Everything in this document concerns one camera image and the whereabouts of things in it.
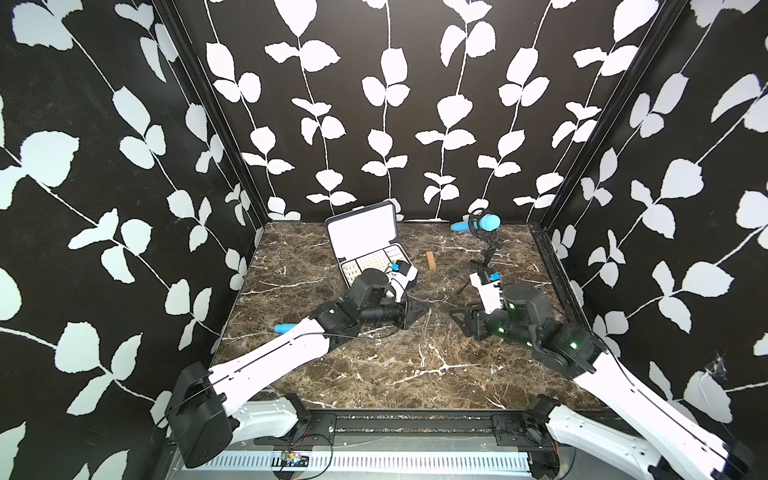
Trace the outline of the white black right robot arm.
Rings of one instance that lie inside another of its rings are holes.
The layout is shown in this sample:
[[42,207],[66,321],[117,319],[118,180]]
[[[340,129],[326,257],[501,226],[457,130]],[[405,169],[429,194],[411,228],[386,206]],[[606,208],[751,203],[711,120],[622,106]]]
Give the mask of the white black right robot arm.
[[744,479],[754,461],[671,406],[625,369],[602,339],[559,322],[546,295],[525,283],[478,284],[481,300],[449,314],[465,336],[527,346],[534,360],[597,397],[632,434],[587,418],[544,395],[527,410],[532,427],[635,479]]

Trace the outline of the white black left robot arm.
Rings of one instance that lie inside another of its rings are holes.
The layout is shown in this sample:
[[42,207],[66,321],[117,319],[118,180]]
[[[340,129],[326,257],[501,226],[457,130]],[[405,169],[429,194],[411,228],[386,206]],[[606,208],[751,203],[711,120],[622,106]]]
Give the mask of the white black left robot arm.
[[236,442],[265,437],[294,442],[306,435],[311,416],[296,395],[273,401],[254,396],[356,339],[366,325],[409,328],[428,310],[407,296],[417,277],[417,268],[406,261],[385,272],[368,268],[345,292],[261,347],[212,367],[195,362],[182,370],[164,418],[185,467],[200,467]]

